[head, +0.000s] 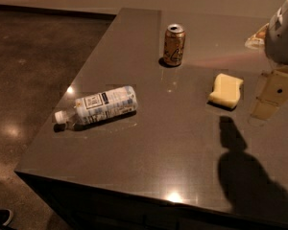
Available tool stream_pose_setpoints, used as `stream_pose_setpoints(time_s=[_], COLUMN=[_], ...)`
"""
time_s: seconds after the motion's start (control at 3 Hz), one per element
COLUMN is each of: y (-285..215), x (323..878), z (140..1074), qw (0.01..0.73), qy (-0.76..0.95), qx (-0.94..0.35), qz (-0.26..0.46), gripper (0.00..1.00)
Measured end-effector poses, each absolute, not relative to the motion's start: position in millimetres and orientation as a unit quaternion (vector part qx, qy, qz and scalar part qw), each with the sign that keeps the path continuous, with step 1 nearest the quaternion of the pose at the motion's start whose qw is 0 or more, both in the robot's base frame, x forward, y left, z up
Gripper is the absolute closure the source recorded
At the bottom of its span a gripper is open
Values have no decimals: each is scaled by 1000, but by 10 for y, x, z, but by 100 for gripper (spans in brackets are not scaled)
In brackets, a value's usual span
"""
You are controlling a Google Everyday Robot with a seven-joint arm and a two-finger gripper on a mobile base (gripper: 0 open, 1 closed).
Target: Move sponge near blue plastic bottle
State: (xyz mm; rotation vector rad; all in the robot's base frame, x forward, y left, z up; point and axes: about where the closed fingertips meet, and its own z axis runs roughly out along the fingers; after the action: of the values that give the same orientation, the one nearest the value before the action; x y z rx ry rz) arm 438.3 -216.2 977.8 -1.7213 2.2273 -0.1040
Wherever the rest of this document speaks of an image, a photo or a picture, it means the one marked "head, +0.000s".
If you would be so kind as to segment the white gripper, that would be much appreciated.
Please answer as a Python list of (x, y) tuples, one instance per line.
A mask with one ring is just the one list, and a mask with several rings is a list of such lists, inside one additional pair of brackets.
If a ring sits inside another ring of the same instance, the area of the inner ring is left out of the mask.
[[(278, 64), (288, 65), (288, 0), (270, 19), (265, 36), (265, 54)], [(254, 90), (251, 117), (269, 120), (288, 101), (288, 66), (263, 72)]]

